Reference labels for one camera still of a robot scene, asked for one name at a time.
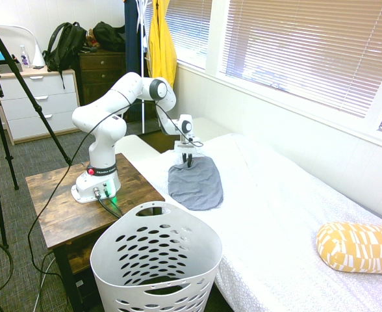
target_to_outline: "white dresser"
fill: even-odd
[[[71,120],[73,111],[79,106],[73,70],[62,72],[65,89],[59,73],[48,72],[46,67],[41,70],[25,68],[21,75],[54,133],[59,135],[78,130]],[[5,95],[0,100],[12,143],[48,137],[47,128],[15,75],[4,73],[0,82]]]

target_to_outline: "black backpack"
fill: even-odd
[[[103,49],[113,52],[125,52],[124,26],[114,28],[101,21],[93,28],[93,34]]]
[[[57,47],[51,51],[58,33],[62,29]],[[67,70],[74,60],[77,60],[78,52],[86,42],[86,30],[75,22],[63,23],[55,29],[49,39],[48,49],[42,53],[49,71],[59,72],[62,79],[62,71]]]

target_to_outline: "water bottle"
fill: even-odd
[[[31,67],[31,61],[29,60],[29,55],[26,52],[24,45],[21,45],[21,61],[22,61],[23,67],[25,67],[25,68]]]

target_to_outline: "window sill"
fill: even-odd
[[[178,62],[178,67],[210,79],[211,81],[228,86],[229,88],[233,88],[239,92],[243,92],[271,103],[272,105],[295,112],[296,114],[300,114],[304,117],[320,122],[321,124],[328,125],[329,127],[343,131],[357,138],[361,138],[373,144],[377,144],[378,146],[382,146],[382,132],[377,130],[372,130],[371,132],[365,131],[363,129],[364,118],[339,112],[323,105],[317,105],[315,102],[307,99],[293,96],[292,94],[287,94],[286,92],[280,92],[266,86],[240,81],[238,79],[232,79],[221,75],[218,75],[217,77],[207,75],[201,68],[195,68],[182,62]]]

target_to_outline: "white wall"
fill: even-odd
[[[113,27],[123,26],[123,0],[0,0],[0,23],[28,28],[41,51],[47,49],[56,27],[67,21],[78,21],[87,31],[100,21]],[[33,39],[28,32],[0,27],[0,37],[9,53],[19,58],[19,46],[23,44],[30,59],[34,58]]]
[[[329,186],[382,215],[382,147],[178,67],[179,113],[263,141]]]

